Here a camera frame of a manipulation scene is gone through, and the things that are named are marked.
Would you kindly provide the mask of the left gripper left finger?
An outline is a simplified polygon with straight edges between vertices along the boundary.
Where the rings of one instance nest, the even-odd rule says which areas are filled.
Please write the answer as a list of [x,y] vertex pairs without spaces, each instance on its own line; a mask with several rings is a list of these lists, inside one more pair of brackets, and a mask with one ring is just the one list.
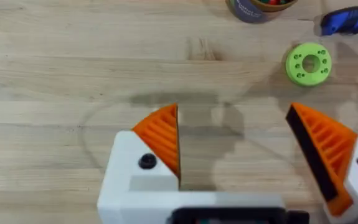
[[177,104],[116,134],[97,201],[103,223],[168,223],[180,181]]

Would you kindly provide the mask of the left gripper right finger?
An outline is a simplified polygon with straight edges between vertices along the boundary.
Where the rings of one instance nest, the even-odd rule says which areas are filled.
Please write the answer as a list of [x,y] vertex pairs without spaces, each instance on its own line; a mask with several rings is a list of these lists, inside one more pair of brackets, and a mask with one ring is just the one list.
[[329,116],[292,103],[286,121],[307,160],[330,223],[358,223],[358,133]]

